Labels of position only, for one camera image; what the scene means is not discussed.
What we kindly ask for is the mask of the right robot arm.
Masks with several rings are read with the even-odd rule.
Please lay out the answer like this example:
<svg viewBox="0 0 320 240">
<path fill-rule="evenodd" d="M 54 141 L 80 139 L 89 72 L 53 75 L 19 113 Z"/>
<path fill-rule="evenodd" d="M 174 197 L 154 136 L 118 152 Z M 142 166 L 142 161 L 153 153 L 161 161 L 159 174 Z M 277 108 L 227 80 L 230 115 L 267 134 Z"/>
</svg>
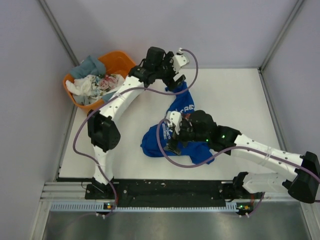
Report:
<svg viewBox="0 0 320 240">
<path fill-rule="evenodd" d="M 166 114 L 165 121 L 173 131 L 165 150 L 176 155 L 180 146 L 206 144 L 215 155 L 227 154 L 269 169 L 270 173 L 240 172 L 233 179 L 233 192 L 239 198 L 255 193 L 284 193 L 303 203 L 317 202 L 320 185 L 320 162 L 310 151 L 291 153 L 255 141 L 237 129 L 218 125 L 203 110 L 187 115 L 178 111 Z"/>
</svg>

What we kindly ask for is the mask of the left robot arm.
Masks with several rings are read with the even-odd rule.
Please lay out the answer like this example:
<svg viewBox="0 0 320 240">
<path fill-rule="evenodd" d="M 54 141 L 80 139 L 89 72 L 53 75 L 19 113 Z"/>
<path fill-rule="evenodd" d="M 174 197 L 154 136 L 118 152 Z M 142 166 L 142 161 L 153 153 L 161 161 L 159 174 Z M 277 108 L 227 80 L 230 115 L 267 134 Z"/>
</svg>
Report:
<svg viewBox="0 0 320 240">
<path fill-rule="evenodd" d="M 181 49 L 173 53 L 172 51 L 165 52 L 159 47 L 150 47 L 141 63 L 131 68 L 122 86 L 111 97 L 110 102 L 98 109 L 88 119 L 88 136 L 98 162 L 93 177 L 99 182 L 96 192 L 102 198 L 109 198 L 114 191 L 113 185 L 109 183 L 114 177 L 113 149 L 121 138 L 116 123 L 133 100 L 156 80 L 162 80 L 169 91 L 181 85 L 185 76 L 178 79 L 175 79 L 175 76 L 188 63 L 189 59 Z"/>
</svg>

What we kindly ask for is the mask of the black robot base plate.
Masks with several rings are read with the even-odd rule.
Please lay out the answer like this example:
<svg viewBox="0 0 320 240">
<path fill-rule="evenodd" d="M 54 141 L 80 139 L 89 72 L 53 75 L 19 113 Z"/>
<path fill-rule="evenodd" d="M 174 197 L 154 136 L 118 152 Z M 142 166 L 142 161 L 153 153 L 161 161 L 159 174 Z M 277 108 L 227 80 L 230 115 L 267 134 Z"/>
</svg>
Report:
<svg viewBox="0 0 320 240">
<path fill-rule="evenodd" d="M 161 180 L 113 179 L 112 187 L 93 181 L 86 187 L 86 200 L 116 200 L 119 208 L 183 208 L 224 207 L 226 201 L 254 199 L 243 187 L 231 181 L 219 180 Z"/>
</svg>

